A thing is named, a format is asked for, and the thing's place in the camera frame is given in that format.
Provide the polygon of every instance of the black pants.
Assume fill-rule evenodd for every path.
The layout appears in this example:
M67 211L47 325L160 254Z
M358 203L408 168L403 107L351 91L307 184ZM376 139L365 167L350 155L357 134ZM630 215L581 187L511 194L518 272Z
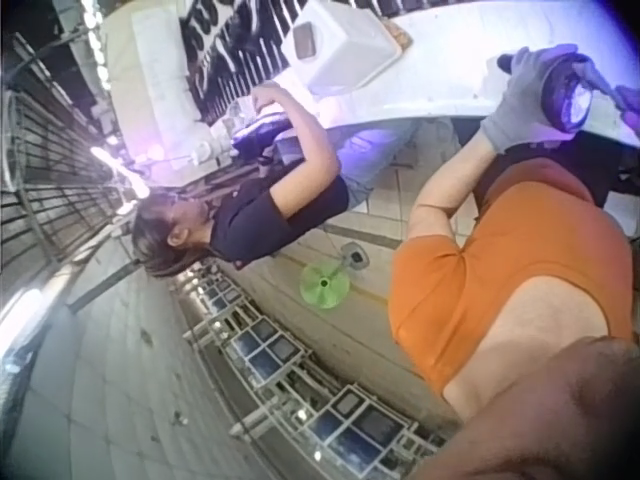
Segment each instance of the black pants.
M460 144L467 143L480 128L478 118L453 119ZM636 155L631 147L620 145L597 135L580 132L557 149L532 148L519 145L510 148L504 155L498 155L482 175L474 190L476 203L481 205L493 182L510 166L532 158L549 158L568 170L587 187L593 201L603 207L607 195L618 181L618 172L623 159Z

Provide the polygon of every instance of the orange sleeve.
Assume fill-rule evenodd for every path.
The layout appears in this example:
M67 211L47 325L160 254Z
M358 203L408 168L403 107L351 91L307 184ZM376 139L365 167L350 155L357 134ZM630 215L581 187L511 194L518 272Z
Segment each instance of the orange sleeve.
M389 320L394 338L398 340L409 317L420 316L428 297L430 311L455 305L464 279L464 257L452 238L429 235L404 242L394 254L391 274Z

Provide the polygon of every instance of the hand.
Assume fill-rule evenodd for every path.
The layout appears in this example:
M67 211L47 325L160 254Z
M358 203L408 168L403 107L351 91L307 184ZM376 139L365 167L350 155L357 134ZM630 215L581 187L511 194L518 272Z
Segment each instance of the hand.
M640 138L640 89L618 86L615 90L624 102L622 121Z
M257 113L272 105L278 103L282 98L289 95L284 88L278 85L276 82L265 82L262 85L258 85L251 91L251 100Z
M530 52L518 51L511 63L511 78L494 113L480 124L496 153L527 143L571 140L575 134L556 130L542 111L542 85L547 73L564 55L576 53L576 45L558 45Z

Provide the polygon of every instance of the white container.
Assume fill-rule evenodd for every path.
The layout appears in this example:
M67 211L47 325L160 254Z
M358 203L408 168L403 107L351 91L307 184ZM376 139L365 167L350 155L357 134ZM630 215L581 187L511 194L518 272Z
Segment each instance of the white container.
M306 22L312 26L315 55L300 60L293 30ZM402 55L402 48L371 10L309 0L293 27L282 53L314 95L340 95L360 88Z

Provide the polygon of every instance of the hair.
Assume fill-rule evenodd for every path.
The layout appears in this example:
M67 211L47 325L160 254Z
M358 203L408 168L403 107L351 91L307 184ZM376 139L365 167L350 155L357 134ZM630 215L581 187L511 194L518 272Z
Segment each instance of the hair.
M178 275L197 261L212 255L206 248L179 249L167 243L175 224L155 212L167 205L170 199L169 194L153 193L142 200L131 232L136 257L149 275L158 278Z

